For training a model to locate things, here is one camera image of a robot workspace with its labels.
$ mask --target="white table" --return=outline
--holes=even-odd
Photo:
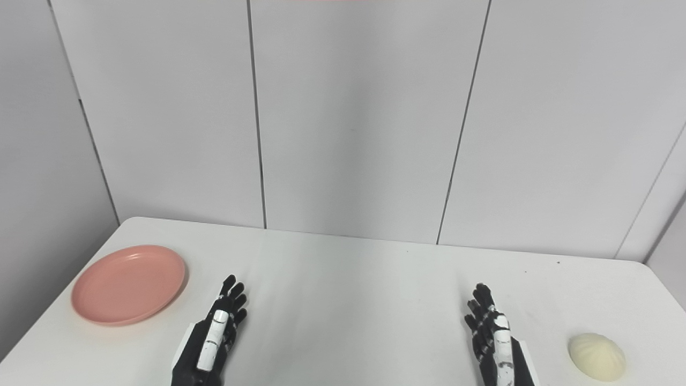
[[[132,218],[89,264],[139,244],[185,259],[181,295],[146,321],[101,327],[72,311],[72,282],[0,363],[0,385],[169,385],[181,336],[229,273],[249,314],[227,386],[481,385],[462,321],[477,282],[527,342],[541,386],[607,385],[570,361],[580,332],[623,347],[616,385],[684,383],[686,313],[636,262]]]

